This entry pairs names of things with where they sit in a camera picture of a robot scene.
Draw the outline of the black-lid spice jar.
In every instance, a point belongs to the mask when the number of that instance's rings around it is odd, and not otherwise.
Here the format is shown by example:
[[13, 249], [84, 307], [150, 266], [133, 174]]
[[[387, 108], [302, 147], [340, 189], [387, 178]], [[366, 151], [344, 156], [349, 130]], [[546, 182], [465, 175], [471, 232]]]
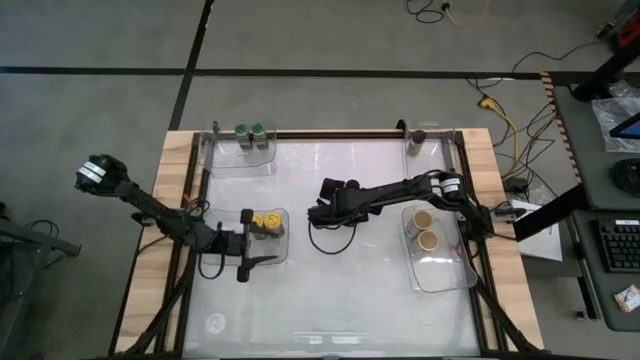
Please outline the black-lid spice jar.
[[426, 133], [423, 130], [415, 130], [408, 133], [406, 153], [409, 157], [416, 157], [426, 140]]

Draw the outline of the grey side desk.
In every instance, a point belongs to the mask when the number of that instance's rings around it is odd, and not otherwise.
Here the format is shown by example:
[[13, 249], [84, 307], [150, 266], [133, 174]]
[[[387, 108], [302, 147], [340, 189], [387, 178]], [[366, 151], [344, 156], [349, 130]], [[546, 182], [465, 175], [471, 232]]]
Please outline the grey side desk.
[[553, 94], [590, 206], [601, 210], [640, 210], [640, 197], [619, 189], [611, 177], [614, 164], [640, 159], [640, 154], [607, 152], [591, 104], [576, 100], [566, 86], [556, 87]]

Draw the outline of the red tool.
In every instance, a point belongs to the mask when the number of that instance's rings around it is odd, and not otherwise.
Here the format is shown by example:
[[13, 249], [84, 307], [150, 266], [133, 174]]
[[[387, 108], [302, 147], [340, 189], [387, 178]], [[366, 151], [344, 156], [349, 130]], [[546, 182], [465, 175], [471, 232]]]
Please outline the red tool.
[[637, 36], [640, 35], [640, 18], [633, 18], [615, 35], [615, 48], [622, 48], [630, 44]]

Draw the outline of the grey keyboard desk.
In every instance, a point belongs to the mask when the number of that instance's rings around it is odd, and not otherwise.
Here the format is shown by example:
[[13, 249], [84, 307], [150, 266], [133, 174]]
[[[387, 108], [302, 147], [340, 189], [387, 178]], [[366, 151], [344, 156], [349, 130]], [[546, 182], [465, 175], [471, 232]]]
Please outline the grey keyboard desk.
[[596, 234], [597, 220], [640, 220], [640, 212], [576, 210], [571, 221], [576, 231], [576, 246], [580, 249], [583, 269], [593, 286], [596, 302], [607, 327], [619, 332], [640, 333], [640, 307], [624, 313], [614, 295], [635, 285], [640, 289], [640, 273], [610, 273], [604, 267]]

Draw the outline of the blue-screen computer monitor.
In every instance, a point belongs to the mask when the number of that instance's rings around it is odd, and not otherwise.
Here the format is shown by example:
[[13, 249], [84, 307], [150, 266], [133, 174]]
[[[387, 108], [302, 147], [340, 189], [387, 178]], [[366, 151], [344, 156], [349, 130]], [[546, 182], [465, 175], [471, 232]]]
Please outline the blue-screen computer monitor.
[[640, 140], [640, 112], [611, 129], [609, 136], [611, 138]]

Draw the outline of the tan-lid spice jar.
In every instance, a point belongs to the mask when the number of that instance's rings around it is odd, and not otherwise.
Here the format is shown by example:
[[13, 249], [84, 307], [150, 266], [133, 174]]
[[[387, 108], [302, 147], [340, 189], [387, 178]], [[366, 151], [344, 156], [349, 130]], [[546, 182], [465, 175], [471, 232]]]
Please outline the tan-lid spice jar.
[[439, 245], [438, 237], [430, 231], [422, 231], [412, 241], [411, 249], [416, 257], [423, 257], [433, 253]]
[[431, 224], [432, 217], [427, 211], [412, 212], [405, 223], [405, 234], [414, 239], [422, 232], [427, 231]]

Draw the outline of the small cardboard box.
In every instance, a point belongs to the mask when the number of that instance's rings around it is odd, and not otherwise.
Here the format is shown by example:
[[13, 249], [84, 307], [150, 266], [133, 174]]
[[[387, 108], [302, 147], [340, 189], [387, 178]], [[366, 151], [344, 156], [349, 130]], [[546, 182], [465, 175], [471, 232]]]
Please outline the small cardboard box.
[[614, 295], [614, 299], [624, 313], [630, 313], [640, 307], [640, 289], [635, 285]]

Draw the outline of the clear plastic bag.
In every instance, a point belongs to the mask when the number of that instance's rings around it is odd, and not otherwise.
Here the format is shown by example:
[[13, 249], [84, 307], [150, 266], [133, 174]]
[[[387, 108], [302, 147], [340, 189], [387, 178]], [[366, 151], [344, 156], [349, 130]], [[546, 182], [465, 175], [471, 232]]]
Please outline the clear plastic bag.
[[609, 136], [611, 129], [640, 112], [640, 98], [598, 99], [591, 102], [591, 107], [600, 126], [606, 152], [640, 154], [640, 140], [611, 138]]

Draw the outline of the black keyboard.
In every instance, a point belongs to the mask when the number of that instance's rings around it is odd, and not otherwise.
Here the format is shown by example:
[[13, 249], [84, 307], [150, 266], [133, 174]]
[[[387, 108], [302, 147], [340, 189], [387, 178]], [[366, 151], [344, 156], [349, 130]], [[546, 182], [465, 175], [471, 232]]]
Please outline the black keyboard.
[[640, 273], [640, 220], [597, 220], [604, 267], [610, 273]]

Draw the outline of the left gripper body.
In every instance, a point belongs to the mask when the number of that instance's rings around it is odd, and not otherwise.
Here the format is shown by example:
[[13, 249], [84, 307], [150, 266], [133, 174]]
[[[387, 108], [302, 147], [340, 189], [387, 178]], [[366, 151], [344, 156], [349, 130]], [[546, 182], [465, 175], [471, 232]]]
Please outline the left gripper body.
[[253, 220], [253, 211], [251, 209], [243, 209], [240, 213], [240, 224], [243, 226], [241, 233], [233, 231], [222, 231], [223, 251], [220, 255], [219, 273], [224, 272], [226, 266], [226, 258], [235, 256], [240, 258], [240, 265], [237, 267], [236, 280], [238, 282], [248, 282], [250, 278], [249, 257], [249, 237], [248, 233]]

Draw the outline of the white paper sheet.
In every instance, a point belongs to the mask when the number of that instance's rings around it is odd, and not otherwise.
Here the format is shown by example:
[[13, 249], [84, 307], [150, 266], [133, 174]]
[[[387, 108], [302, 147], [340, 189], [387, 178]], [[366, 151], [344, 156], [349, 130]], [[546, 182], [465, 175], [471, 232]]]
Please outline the white paper sheet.
[[[516, 216], [517, 220], [540, 208], [540, 205], [520, 200], [510, 200], [509, 203], [513, 208], [522, 208], [525, 210], [523, 215]], [[519, 250], [522, 255], [562, 262], [563, 255], [559, 225], [554, 224], [549, 226], [535, 235], [520, 241]]]

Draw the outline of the clear plastic bin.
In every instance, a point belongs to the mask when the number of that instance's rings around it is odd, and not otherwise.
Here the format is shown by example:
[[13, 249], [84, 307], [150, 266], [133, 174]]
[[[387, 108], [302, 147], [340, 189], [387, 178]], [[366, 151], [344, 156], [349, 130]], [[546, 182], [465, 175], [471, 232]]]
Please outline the clear plastic bin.
[[[227, 211], [214, 208], [210, 210], [204, 217], [207, 225], [215, 228], [221, 222], [222, 229], [241, 233], [243, 226], [240, 224], [240, 211]], [[251, 258], [260, 256], [277, 256], [277, 260], [262, 263], [262, 265], [273, 265], [283, 262], [288, 256], [289, 251], [289, 214], [284, 208], [275, 208], [271, 210], [255, 210], [254, 214], [260, 215], [262, 218], [268, 213], [279, 213], [283, 220], [285, 233], [280, 238], [271, 237], [265, 234], [264, 239], [257, 239], [251, 232], [249, 233], [249, 256]]]
[[[408, 133], [418, 129], [426, 133], [426, 140], [420, 153], [409, 157], [406, 153]], [[455, 129], [441, 128], [432, 122], [407, 121], [404, 130], [405, 175], [413, 178], [426, 173], [436, 195], [451, 201], [462, 198], [464, 180], [455, 159], [458, 144]]]
[[[416, 257], [412, 241], [405, 234], [405, 223], [412, 212], [424, 210], [432, 217], [427, 231], [439, 239], [437, 249], [430, 255]], [[413, 287], [426, 293], [464, 289], [476, 284], [478, 275], [471, 269], [455, 213], [438, 210], [429, 205], [413, 205], [402, 212], [401, 239]]]
[[[253, 142], [251, 127], [262, 123], [266, 130], [269, 147], [258, 149]], [[198, 164], [213, 177], [258, 177], [273, 175], [277, 169], [277, 130], [270, 122], [238, 123], [246, 124], [251, 137], [252, 148], [242, 150], [236, 141], [234, 127], [223, 130], [217, 122], [211, 131], [202, 131], [198, 137]]]

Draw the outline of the grey metal stand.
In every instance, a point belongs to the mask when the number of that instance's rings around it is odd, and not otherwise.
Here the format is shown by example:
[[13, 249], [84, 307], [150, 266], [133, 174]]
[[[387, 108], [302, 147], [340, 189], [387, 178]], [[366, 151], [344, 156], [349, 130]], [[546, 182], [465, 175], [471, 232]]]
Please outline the grey metal stand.
[[58, 225], [35, 220], [20, 225], [10, 220], [6, 205], [0, 202], [0, 360], [9, 360], [26, 309], [34, 297], [41, 273], [55, 263], [53, 251], [64, 257], [77, 257], [81, 247], [59, 238]]

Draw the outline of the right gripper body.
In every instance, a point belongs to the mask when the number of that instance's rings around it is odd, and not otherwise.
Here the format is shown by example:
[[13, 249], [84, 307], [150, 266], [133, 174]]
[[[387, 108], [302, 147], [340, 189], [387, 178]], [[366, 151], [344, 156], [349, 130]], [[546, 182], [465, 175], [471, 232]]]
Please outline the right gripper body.
[[369, 221], [367, 207], [373, 201], [369, 192], [337, 192], [318, 196], [316, 205], [308, 209], [313, 226], [354, 226]]

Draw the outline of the black monitor stand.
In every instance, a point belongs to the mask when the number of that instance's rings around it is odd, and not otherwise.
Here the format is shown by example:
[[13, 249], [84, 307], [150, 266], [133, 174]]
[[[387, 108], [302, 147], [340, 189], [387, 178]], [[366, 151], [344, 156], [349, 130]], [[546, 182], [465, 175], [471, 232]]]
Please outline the black monitor stand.
[[640, 56], [640, 38], [620, 48], [602, 64], [589, 78], [572, 90], [575, 99], [586, 102], [601, 95], [611, 80]]

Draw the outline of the black diagonal frame strut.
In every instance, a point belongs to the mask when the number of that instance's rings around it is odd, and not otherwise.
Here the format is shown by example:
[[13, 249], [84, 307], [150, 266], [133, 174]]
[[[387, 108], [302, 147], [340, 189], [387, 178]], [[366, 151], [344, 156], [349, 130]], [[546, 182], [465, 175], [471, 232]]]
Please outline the black diagonal frame strut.
[[587, 209], [589, 203], [582, 184], [578, 184], [541, 208], [513, 224], [516, 239], [525, 240], [564, 220], [574, 210]]

